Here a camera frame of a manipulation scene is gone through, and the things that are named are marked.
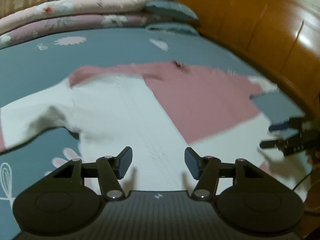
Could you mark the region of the blue upper pillow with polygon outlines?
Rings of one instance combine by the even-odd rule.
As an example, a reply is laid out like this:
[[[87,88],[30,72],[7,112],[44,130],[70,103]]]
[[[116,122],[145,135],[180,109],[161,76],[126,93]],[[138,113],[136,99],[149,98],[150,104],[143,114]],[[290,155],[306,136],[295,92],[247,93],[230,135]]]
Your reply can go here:
[[[145,11],[184,22],[197,21],[199,19],[195,12],[193,12],[189,7],[174,1],[149,1],[145,5]]]

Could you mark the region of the pink and white knit sweater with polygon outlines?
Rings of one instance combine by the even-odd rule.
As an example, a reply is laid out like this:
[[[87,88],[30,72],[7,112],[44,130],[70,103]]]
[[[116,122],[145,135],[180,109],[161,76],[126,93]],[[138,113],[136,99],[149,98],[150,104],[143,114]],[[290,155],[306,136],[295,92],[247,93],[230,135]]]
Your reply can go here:
[[[251,98],[275,92],[259,76],[177,62],[82,67],[58,84],[1,108],[1,151],[10,150],[49,128],[79,136],[86,163],[133,150],[127,190],[176,191],[195,181],[184,151],[223,162],[244,158],[293,188],[302,169],[279,150],[260,150],[273,139],[270,120]]]

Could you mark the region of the mauve floral folded quilt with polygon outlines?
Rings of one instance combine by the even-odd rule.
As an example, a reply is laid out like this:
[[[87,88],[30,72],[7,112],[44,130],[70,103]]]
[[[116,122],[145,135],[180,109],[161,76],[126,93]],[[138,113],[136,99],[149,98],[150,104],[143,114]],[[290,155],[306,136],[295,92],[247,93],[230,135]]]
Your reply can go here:
[[[47,35],[85,29],[144,27],[160,17],[147,13],[78,15],[50,18],[28,23],[1,35],[1,49]]]

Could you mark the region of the blue lower pillow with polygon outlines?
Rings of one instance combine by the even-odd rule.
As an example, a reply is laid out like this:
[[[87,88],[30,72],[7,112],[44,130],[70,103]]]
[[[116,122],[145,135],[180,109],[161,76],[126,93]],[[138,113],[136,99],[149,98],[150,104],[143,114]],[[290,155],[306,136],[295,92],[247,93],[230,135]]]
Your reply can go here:
[[[177,23],[177,22],[153,23],[153,24],[147,25],[145,28],[148,31],[162,31],[166,33],[199,36],[199,33],[195,28],[185,23]]]

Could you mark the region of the pink floral folded quilt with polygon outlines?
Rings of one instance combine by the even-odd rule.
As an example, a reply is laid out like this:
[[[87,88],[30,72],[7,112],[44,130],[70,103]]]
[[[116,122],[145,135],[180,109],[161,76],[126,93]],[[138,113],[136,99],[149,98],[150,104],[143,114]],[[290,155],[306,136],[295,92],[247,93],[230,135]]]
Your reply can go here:
[[[1,34],[39,20],[82,14],[141,11],[152,0],[58,0],[15,12],[1,18]]]

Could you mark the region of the wooden headboard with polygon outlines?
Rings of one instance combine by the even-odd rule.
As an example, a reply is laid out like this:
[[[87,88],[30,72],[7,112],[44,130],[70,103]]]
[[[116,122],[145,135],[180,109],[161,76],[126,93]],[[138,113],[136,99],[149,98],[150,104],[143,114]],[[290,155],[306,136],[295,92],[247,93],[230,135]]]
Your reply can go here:
[[[319,9],[301,0],[180,0],[202,36],[278,84],[305,113],[319,115]]]

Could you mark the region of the blue pillow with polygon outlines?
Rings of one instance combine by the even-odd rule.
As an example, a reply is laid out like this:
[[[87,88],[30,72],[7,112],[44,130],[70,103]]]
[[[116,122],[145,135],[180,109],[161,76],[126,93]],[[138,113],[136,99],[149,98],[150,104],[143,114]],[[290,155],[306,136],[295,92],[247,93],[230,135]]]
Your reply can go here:
[[[145,28],[148,31],[162,31],[166,33],[199,36],[199,33],[195,28],[185,23],[177,23],[177,22],[153,23],[153,24],[147,25]]]
[[[145,5],[145,11],[184,22],[197,21],[199,19],[195,12],[193,12],[189,7],[174,1],[149,1]]]

